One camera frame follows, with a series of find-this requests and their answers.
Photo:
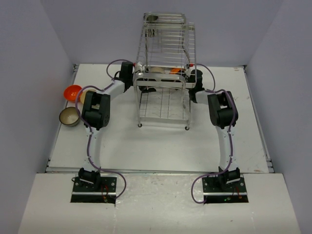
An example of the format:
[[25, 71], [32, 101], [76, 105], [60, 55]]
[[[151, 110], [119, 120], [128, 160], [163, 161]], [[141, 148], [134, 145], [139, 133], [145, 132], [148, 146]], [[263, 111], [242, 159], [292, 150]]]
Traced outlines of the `cream beige bowl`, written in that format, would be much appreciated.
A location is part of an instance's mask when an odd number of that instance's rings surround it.
[[80, 102], [82, 103], [82, 104], [84, 104], [84, 101], [85, 101], [85, 97], [86, 97], [86, 93], [87, 93], [87, 91], [83, 91], [82, 92], [82, 94], [81, 94], [81, 96], [80, 96]]

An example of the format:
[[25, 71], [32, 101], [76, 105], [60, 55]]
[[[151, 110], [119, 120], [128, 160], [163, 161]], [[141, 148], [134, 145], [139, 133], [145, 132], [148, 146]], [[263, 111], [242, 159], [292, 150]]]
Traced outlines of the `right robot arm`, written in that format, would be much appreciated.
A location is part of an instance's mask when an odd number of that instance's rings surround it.
[[187, 81], [195, 81], [196, 85], [189, 89], [189, 98], [193, 103], [208, 106], [210, 121], [216, 128], [220, 148], [219, 172], [212, 175], [217, 179], [219, 189], [227, 192], [240, 180], [234, 149], [234, 127], [238, 120], [238, 112], [230, 91], [205, 89], [202, 80], [202, 71], [191, 71]]

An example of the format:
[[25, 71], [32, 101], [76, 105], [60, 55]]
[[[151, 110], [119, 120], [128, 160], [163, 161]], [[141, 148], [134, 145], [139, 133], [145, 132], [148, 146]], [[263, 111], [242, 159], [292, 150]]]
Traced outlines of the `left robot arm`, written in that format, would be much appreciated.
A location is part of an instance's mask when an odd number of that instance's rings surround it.
[[94, 163], [95, 159], [99, 159], [97, 153], [98, 136], [110, 120], [111, 101], [133, 86], [135, 73], [145, 71], [145, 65], [142, 62], [132, 63], [125, 59], [122, 59], [121, 62], [118, 76], [112, 77], [107, 87], [102, 89], [92, 85], [84, 87], [84, 89], [94, 88], [95, 91], [86, 92], [82, 113], [79, 114], [89, 132], [87, 160], [86, 164], [79, 170], [78, 177], [91, 192], [95, 192], [101, 187], [100, 172], [113, 172], [102, 169]]

